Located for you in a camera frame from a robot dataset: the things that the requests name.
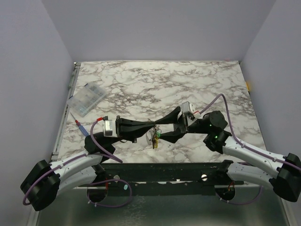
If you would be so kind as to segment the yellow key tag with key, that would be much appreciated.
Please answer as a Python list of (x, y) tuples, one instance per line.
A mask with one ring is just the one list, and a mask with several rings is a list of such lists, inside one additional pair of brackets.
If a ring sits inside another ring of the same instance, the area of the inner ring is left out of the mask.
[(152, 148), (153, 149), (158, 148), (158, 139), (156, 137), (152, 139)]

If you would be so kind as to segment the silver key organiser with rings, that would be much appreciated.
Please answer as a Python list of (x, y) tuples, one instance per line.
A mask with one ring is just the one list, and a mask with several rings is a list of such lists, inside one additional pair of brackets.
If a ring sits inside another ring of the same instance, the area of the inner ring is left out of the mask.
[(148, 130), (145, 134), (146, 142), (151, 147), (152, 147), (152, 139), (155, 138), (156, 131), (159, 131), (162, 133), (162, 130), (160, 129), (159, 125), (156, 125), (152, 129)]

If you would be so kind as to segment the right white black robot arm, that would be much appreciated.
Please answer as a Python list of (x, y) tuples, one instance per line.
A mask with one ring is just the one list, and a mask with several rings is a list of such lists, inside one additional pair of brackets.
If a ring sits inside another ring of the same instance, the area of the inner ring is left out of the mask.
[(275, 194), (289, 202), (296, 202), (301, 194), (301, 160), (289, 153), (284, 156), (268, 152), (237, 138), (225, 130), (228, 123), (220, 111), (201, 116), (199, 112), (183, 111), (176, 107), (167, 116), (156, 120), (157, 125), (173, 124), (174, 130), (161, 134), (160, 138), (176, 143), (185, 134), (205, 134), (206, 147), (220, 154), (233, 156), (248, 165), (232, 163), (216, 172), (221, 184), (229, 181), (245, 181), (267, 186)]

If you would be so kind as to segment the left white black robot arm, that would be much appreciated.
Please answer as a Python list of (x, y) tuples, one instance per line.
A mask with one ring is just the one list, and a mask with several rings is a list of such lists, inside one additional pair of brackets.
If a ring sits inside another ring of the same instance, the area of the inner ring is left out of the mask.
[(113, 144), (122, 140), (135, 143), (148, 130), (155, 127), (153, 121), (134, 121), (121, 117), (110, 120), (107, 116), (93, 122), (86, 134), (84, 151), (64, 160), (48, 163), (39, 161), (21, 183), (23, 205), (31, 205), (36, 211), (49, 206), (56, 197), (75, 187), (103, 182), (101, 163), (111, 159), (123, 161), (114, 155)]

